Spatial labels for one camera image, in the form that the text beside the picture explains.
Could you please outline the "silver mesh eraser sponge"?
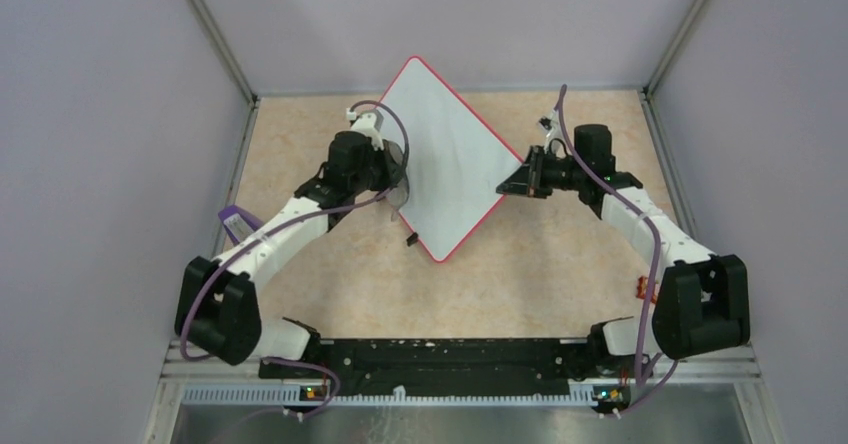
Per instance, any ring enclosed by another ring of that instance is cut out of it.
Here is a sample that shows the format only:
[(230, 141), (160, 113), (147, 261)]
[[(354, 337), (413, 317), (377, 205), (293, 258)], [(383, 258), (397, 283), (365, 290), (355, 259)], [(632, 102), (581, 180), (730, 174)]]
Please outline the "silver mesh eraser sponge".
[(403, 149), (399, 144), (392, 141), (386, 142), (386, 149), (391, 159), (390, 174), (393, 182), (393, 187), (387, 194), (386, 200), (392, 209), (390, 220), (396, 222), (400, 219), (400, 210), (409, 200), (410, 185), (408, 175), (402, 165)]

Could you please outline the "pink-framed whiteboard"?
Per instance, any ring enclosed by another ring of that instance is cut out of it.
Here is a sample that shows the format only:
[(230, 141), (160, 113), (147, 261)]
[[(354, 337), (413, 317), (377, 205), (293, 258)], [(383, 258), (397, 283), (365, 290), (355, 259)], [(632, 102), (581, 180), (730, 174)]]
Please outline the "pink-framed whiteboard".
[(381, 97), (410, 143), (400, 217), (430, 256), (448, 260), (503, 200), (523, 159), (423, 58), (407, 59)]

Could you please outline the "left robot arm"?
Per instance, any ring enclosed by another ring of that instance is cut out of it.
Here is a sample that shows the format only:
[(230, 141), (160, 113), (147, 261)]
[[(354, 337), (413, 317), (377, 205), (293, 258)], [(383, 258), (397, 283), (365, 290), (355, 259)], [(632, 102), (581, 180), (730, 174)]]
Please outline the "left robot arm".
[(175, 330), (184, 360), (212, 357), (238, 365), (250, 357), (282, 358), (297, 377), (319, 368), (313, 330), (287, 318), (265, 316), (262, 289), (307, 244), (329, 233), (359, 196), (375, 203), (406, 178), (410, 146), (378, 133), (342, 131), (318, 172), (301, 184), (283, 208), (247, 239), (213, 259), (197, 257), (186, 267)]

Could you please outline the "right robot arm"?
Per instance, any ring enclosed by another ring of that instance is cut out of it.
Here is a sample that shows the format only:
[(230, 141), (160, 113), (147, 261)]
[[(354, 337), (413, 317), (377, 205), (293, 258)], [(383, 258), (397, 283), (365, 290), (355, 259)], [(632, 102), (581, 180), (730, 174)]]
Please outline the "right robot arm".
[(612, 134), (602, 124), (575, 128), (576, 154), (565, 153), (561, 128), (540, 125), (546, 143), (496, 188), (502, 195), (545, 199), (575, 191), (603, 222), (616, 229), (654, 273), (655, 298), (646, 317), (600, 323), (590, 332), (589, 368), (612, 376), (637, 352), (684, 359), (748, 344), (747, 268), (736, 255), (720, 256), (686, 234), (650, 198), (631, 173), (616, 168)]

